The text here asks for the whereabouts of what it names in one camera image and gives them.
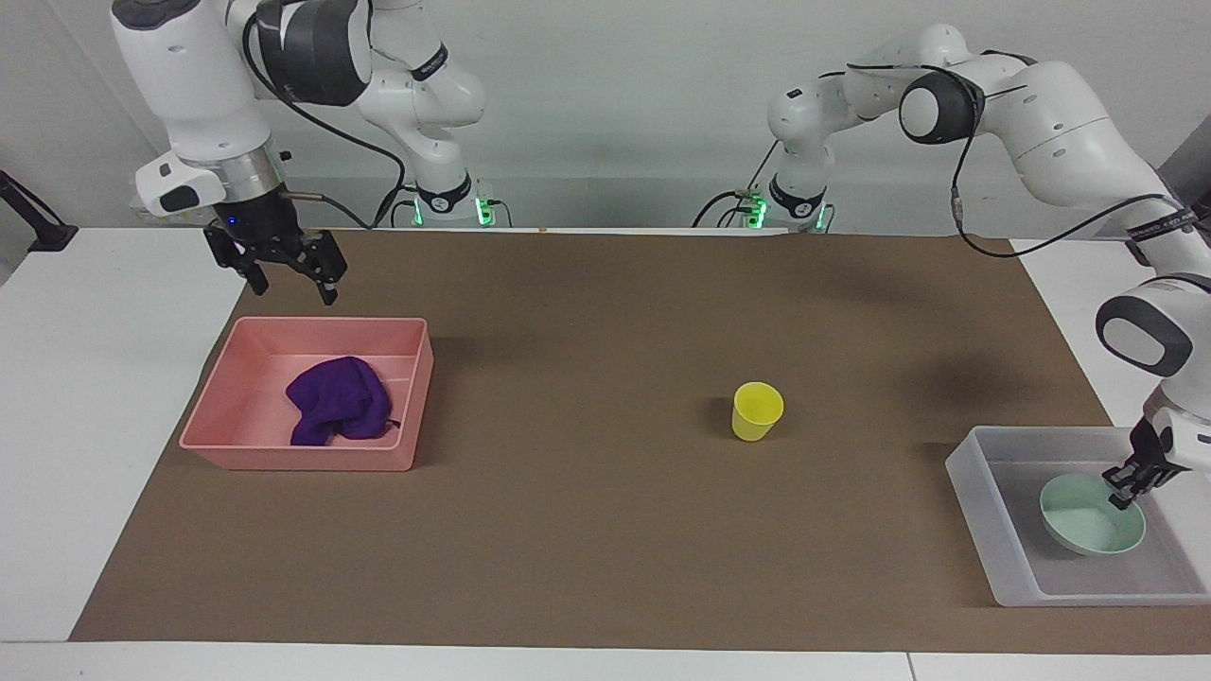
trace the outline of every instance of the white table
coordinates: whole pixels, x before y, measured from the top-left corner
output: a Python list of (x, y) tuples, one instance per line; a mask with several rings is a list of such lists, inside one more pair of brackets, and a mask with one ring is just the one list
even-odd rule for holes
[[(1112, 420), (1132, 424), (1155, 380), (1110, 357), (1092, 319), (1149, 270), (1104, 242), (1060, 244), (1026, 264)], [(62, 643), (241, 284), (214, 267), (195, 229), (86, 229), (63, 253), (30, 256), (0, 287), (0, 641), (13, 641), (0, 645), (0, 677), (993, 681), (1092, 679), (1130, 665), (1175, 681), (1211, 677), (1211, 657)]]

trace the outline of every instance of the brown table mat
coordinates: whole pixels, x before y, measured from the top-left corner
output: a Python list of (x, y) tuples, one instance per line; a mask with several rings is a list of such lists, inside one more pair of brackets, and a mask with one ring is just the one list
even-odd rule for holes
[[(233, 319), (426, 317), (417, 468), (228, 473), (174, 436), (73, 640), (1211, 653), (1207, 608), (992, 599), (945, 458), (977, 424), (1107, 424), (1016, 262), (925, 238), (340, 242), (335, 307), (274, 268)], [(752, 379), (787, 416), (746, 445)]]

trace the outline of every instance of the purple cloth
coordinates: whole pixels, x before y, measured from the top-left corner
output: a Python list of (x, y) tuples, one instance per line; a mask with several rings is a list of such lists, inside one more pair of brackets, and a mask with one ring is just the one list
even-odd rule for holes
[(303, 412), (291, 445), (322, 447), (333, 435), (369, 440), (383, 435), (391, 416), (391, 399), (371, 365), (340, 357), (304, 371), (286, 388), (286, 396)]

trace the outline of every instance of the pink plastic tray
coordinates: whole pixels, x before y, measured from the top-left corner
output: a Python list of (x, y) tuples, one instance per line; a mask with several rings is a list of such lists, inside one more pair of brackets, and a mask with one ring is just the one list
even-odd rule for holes
[[(391, 418), (402, 427), (377, 440), (337, 436), (327, 447), (292, 447), (299, 411), (286, 387), (308, 368), (346, 355), (374, 367), (391, 396)], [(180, 446), (233, 470), (408, 470), (432, 368), (423, 319), (242, 317), (202, 388)]]

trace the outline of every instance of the yellow cup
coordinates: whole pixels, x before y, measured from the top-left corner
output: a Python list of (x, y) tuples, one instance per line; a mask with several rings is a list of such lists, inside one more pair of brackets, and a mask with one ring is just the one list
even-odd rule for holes
[(782, 395), (765, 383), (745, 383), (731, 399), (731, 431), (745, 442), (756, 442), (782, 418)]

